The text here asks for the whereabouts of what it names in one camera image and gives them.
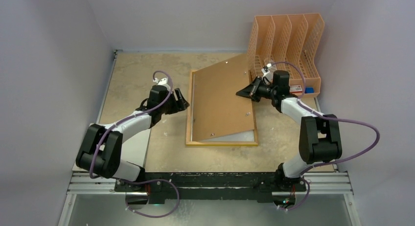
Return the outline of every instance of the wooden tabletop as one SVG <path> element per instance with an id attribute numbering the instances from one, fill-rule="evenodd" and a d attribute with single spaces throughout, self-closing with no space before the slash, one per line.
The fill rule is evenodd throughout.
<path id="1" fill-rule="evenodd" d="M 120 53 L 117 57 L 100 123 L 112 123 L 134 111 L 148 97 L 153 86 L 152 74 L 164 70 L 174 88 L 187 95 L 189 71 L 201 69 L 238 53 Z M 314 99 L 303 99 L 316 109 Z M 250 172 L 275 171 L 281 162 L 298 153 L 300 126 L 280 114 L 263 99 L 254 105 L 258 128 L 257 147 L 186 147 L 186 113 L 163 115 L 151 129 L 126 143 L 129 156 L 142 157 L 148 143 L 145 169 L 149 172 Z M 319 171 L 333 171 L 325 166 Z"/>

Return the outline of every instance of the gray wall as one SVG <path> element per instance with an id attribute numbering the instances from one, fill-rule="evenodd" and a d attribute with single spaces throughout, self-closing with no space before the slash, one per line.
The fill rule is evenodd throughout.
<path id="1" fill-rule="evenodd" d="M 320 12 L 334 0 L 88 0 L 111 46 L 246 50 L 255 15 Z"/>
<path id="2" fill-rule="evenodd" d="M 414 0 L 336 0 L 318 60 L 323 112 L 377 126 L 373 151 L 341 165 L 363 225 L 415 222 Z M 370 129 L 341 125 L 344 157 L 366 148 Z"/>
<path id="3" fill-rule="evenodd" d="M 0 225 L 56 225 L 111 66 L 86 0 L 0 0 Z"/>

